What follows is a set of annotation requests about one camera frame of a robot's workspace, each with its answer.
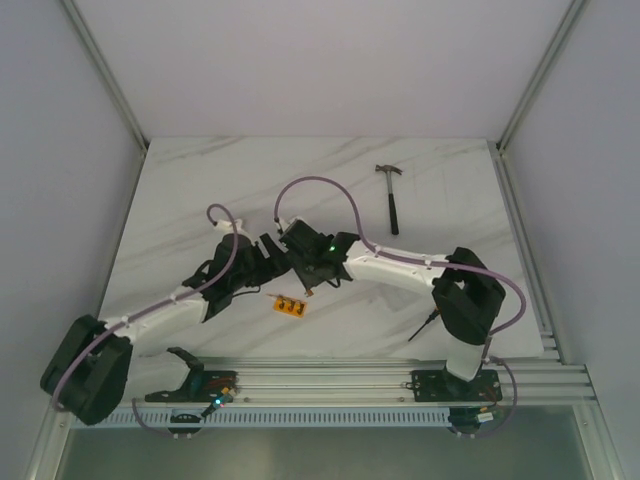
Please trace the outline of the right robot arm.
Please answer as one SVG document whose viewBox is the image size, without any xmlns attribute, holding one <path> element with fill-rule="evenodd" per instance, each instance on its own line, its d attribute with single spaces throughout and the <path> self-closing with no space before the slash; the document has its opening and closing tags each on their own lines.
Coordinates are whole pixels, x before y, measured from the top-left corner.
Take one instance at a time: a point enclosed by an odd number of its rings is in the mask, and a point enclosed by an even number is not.
<svg viewBox="0 0 640 480">
<path fill-rule="evenodd" d="M 307 291 L 327 283 L 369 281 L 431 296 L 449 335 L 444 390 L 464 399 L 478 387 L 478 371 L 506 291 L 469 249 L 446 255 L 369 247 L 348 232 L 325 235 L 301 219 L 279 229 L 292 269 Z"/>
</svg>

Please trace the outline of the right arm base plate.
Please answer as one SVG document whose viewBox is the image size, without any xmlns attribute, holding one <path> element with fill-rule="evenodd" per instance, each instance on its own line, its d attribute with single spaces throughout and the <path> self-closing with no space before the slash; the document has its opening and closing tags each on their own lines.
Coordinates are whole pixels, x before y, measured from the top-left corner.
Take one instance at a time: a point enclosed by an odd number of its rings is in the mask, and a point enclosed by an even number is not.
<svg viewBox="0 0 640 480">
<path fill-rule="evenodd" d="M 503 399 L 501 383 L 495 370 L 480 370 L 470 380 L 461 380 L 445 368 L 413 370 L 406 388 L 416 402 L 474 403 Z"/>
</svg>

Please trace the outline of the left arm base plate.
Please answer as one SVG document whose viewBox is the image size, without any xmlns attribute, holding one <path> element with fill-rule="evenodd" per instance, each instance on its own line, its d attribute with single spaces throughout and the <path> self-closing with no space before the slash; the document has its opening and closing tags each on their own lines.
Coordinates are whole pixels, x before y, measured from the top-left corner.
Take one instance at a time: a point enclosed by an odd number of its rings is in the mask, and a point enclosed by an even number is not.
<svg viewBox="0 0 640 480">
<path fill-rule="evenodd" d="M 232 370 L 204 370 L 189 373 L 184 381 L 172 389 L 159 390 L 144 397 L 149 403 L 204 403 L 211 402 L 222 390 L 234 388 L 238 373 Z"/>
</svg>

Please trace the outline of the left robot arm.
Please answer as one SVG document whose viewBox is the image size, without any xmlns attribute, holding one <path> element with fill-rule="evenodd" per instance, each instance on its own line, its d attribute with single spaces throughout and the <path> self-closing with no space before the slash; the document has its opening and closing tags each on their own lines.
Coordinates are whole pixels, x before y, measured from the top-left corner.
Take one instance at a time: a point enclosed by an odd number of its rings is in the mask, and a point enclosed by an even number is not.
<svg viewBox="0 0 640 480">
<path fill-rule="evenodd" d="M 86 314 L 74 320 L 40 387 L 54 407 L 85 425 L 105 420 L 126 398 L 143 395 L 146 385 L 195 401 L 205 386 L 197 360 L 165 341 L 221 313 L 240 290 L 261 287 L 290 268 L 287 253 L 269 235 L 253 242 L 228 233 L 213 257 L 158 303 L 111 319 Z"/>
</svg>

